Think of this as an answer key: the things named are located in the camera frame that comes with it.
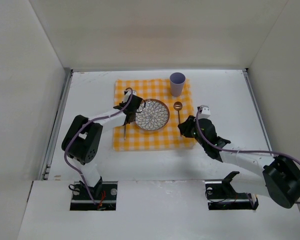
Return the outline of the floral patterned ceramic plate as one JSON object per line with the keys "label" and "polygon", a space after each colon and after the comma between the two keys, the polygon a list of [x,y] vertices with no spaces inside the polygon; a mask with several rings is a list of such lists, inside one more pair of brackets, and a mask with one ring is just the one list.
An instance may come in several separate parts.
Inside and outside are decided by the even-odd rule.
{"label": "floral patterned ceramic plate", "polygon": [[170,119],[169,108],[160,100],[145,99],[135,115],[135,125],[148,132],[154,132],[167,125]]}

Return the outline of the copper spoon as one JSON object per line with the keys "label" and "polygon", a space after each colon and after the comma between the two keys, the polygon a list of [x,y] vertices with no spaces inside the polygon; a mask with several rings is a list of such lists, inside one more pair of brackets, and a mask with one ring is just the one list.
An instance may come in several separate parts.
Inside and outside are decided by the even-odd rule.
{"label": "copper spoon", "polygon": [[176,101],[176,102],[173,104],[173,108],[174,108],[174,110],[177,111],[177,115],[178,115],[178,123],[180,124],[180,123],[181,123],[180,110],[182,110],[183,104],[182,104],[180,101]]}

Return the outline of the yellow white checkered cloth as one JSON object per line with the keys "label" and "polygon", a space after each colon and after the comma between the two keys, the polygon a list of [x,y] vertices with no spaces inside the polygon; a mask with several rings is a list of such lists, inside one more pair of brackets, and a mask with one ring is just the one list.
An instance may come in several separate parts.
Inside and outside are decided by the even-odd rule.
{"label": "yellow white checkered cloth", "polygon": [[170,80],[144,79],[122,80],[115,82],[114,103],[117,105],[123,100],[124,90],[132,88],[136,95],[142,99],[156,99],[163,102],[169,109],[170,117],[167,125],[158,131],[144,131],[135,123],[126,126],[126,140],[124,140],[124,127],[116,127],[113,131],[113,149],[122,151],[159,151],[192,148],[195,145],[193,138],[180,135],[178,129],[178,112],[174,110],[174,103],[181,102],[180,121],[184,122],[188,116],[194,115],[194,105],[191,92],[191,83],[187,79],[181,96],[173,97],[170,91]]}

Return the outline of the lilac plastic cup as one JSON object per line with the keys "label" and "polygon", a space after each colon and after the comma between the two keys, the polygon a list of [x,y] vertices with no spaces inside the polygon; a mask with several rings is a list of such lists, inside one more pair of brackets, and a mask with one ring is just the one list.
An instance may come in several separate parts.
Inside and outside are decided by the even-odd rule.
{"label": "lilac plastic cup", "polygon": [[186,76],[181,72],[174,72],[169,77],[170,93],[173,97],[179,97],[182,94],[186,82]]}

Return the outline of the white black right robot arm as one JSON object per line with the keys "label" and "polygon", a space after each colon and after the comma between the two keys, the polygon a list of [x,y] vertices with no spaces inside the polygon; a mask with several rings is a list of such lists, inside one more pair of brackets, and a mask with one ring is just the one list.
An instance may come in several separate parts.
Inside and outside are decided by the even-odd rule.
{"label": "white black right robot arm", "polygon": [[190,115],[177,127],[181,136],[195,139],[210,159],[238,166],[255,175],[247,177],[240,171],[231,171],[219,183],[224,194],[222,199],[246,193],[266,196],[286,209],[300,204],[300,162],[292,156],[240,149],[230,140],[218,136],[212,121],[207,118]]}

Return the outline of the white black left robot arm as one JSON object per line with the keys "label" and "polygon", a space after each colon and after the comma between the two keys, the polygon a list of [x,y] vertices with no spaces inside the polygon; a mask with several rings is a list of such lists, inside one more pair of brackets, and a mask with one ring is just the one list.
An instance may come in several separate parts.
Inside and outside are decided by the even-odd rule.
{"label": "white black left robot arm", "polygon": [[95,200],[102,188],[102,177],[97,170],[97,155],[102,134],[135,121],[137,113],[146,106],[131,88],[124,91],[123,101],[111,110],[94,117],[77,115],[61,144],[65,163],[81,177],[83,188]]}

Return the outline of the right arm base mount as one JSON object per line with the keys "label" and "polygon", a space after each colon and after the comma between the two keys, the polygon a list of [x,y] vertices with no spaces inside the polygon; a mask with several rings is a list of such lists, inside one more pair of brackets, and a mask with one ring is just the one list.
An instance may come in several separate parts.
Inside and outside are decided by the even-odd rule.
{"label": "right arm base mount", "polygon": [[255,194],[236,192],[231,186],[231,181],[239,171],[232,171],[223,179],[206,180],[205,197],[210,211],[227,210],[252,210],[259,206],[258,197]]}

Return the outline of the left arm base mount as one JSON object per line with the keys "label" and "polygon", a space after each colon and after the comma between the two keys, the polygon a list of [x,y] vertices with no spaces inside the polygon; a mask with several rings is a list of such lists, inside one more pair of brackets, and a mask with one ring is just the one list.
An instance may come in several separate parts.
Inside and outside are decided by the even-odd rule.
{"label": "left arm base mount", "polygon": [[89,187],[91,199],[82,181],[68,186],[72,191],[71,211],[115,211],[117,207],[118,182],[104,181],[96,187]]}

